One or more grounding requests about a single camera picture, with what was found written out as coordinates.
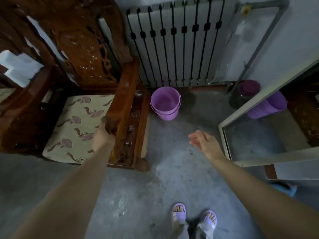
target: forearm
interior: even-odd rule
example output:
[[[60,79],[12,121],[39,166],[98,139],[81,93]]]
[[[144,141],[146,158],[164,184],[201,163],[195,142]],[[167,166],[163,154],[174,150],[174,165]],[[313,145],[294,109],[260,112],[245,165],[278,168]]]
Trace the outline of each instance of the forearm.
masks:
[[[222,157],[210,160],[267,237],[317,238],[319,213]]]
[[[84,238],[112,149],[102,146],[52,189],[12,238]]]

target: gray pipe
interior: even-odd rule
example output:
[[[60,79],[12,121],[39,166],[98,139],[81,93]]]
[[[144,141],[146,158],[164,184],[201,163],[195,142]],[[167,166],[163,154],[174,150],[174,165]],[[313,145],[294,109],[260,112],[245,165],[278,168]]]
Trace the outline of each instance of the gray pipe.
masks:
[[[255,60],[256,56],[258,55],[259,51],[263,47],[266,40],[269,38],[271,32],[275,28],[276,24],[278,23],[281,16],[284,12],[288,9],[289,0],[270,0],[270,1],[263,1],[263,2],[252,2],[246,3],[247,5],[251,5],[251,9],[261,9],[261,8],[268,8],[268,7],[278,7],[279,11],[277,12],[275,18],[273,19],[272,23],[268,27],[267,31],[265,32],[263,38],[261,39],[260,43],[258,44],[257,48],[255,49],[253,55],[250,57],[247,64],[245,64],[244,70],[241,72],[239,78],[236,81],[236,84],[233,86],[231,92],[233,92],[238,85],[238,83],[244,78],[246,72],[250,68],[251,64]]]

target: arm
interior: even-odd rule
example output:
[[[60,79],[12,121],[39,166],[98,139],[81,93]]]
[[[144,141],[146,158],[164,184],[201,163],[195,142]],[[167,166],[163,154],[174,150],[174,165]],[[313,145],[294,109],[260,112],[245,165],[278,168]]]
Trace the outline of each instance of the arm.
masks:
[[[94,155],[48,192],[12,239],[84,238],[115,143],[104,127],[94,135]]]
[[[267,238],[318,238],[317,211],[228,160],[214,136],[197,130],[189,138],[189,143],[198,147],[226,180]]]

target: purple slipper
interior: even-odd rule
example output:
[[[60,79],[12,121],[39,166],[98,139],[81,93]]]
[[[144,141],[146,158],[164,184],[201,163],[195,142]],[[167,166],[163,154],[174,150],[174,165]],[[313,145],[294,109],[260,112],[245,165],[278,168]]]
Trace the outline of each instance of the purple slipper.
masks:
[[[215,224],[212,222],[211,219],[209,219],[208,216],[206,216],[206,213],[207,213],[207,212],[210,212],[210,213],[212,213],[212,214],[215,216],[215,221],[216,221]],[[213,227],[213,229],[215,229],[216,226],[217,226],[217,217],[216,217],[215,213],[214,213],[213,211],[211,211],[211,210],[207,210],[207,211],[205,211],[205,212],[201,215],[201,217],[200,217],[200,223],[201,223],[201,222],[204,222],[204,221],[205,221],[206,223],[208,223],[211,227]]]
[[[176,206],[182,206],[184,211],[180,212],[180,211],[173,211],[173,208]],[[182,203],[177,203],[172,207],[172,213],[171,213],[171,217],[172,217],[172,226],[174,224],[175,221],[185,221],[186,220],[186,208],[185,205],[183,205]]]

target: glass jar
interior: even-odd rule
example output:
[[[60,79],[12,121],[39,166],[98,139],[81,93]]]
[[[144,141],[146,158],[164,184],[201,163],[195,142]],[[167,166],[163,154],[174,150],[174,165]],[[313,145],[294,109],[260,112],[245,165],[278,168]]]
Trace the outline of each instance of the glass jar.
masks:
[[[245,80],[237,85],[229,97],[229,104],[234,109],[239,109],[247,101],[260,92],[260,84],[255,80]]]

